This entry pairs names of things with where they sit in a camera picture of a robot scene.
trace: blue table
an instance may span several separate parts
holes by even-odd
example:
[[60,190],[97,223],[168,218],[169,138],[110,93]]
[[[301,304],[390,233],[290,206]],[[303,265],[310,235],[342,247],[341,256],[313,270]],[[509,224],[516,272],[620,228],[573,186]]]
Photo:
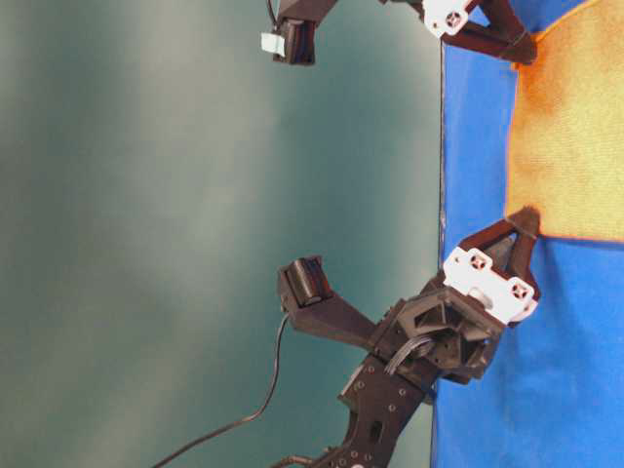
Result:
[[[513,3],[527,28],[539,31],[582,2]],[[516,73],[451,47],[445,66],[446,257],[503,216]],[[539,240],[535,314],[506,332],[483,380],[440,385],[433,467],[622,465],[622,265],[621,245]]]

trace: orange cloth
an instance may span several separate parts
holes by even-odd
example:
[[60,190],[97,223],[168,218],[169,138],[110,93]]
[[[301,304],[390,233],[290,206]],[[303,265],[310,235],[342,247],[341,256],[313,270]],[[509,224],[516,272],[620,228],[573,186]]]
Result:
[[624,241],[624,0],[589,0],[536,36],[518,65],[507,215],[547,236]]

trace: green wall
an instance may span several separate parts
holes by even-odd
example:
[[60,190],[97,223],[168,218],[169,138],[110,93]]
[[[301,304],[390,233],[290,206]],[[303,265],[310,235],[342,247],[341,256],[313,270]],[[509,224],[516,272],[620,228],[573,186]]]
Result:
[[[262,0],[0,1],[0,466],[147,467],[252,412],[297,256],[374,320],[434,273],[438,42],[342,1],[292,68],[268,25]],[[363,357],[287,330],[267,413],[172,466],[338,445]]]

